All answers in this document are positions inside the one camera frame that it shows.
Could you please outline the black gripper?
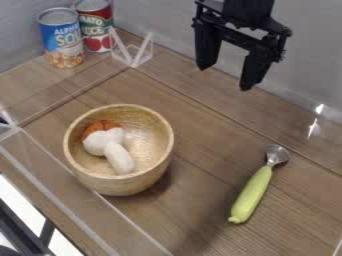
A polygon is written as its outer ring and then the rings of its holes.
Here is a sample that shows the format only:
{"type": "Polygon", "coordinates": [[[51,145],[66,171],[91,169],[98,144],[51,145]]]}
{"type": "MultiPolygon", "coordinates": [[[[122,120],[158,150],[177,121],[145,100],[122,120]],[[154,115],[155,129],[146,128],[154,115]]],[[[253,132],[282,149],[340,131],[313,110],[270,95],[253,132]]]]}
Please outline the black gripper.
{"type": "Polygon", "coordinates": [[[217,64],[224,41],[248,50],[242,91],[262,82],[272,63],[284,59],[286,41],[293,36],[293,30],[272,17],[274,3],[276,0],[195,0],[197,65],[206,70],[217,64]]]}

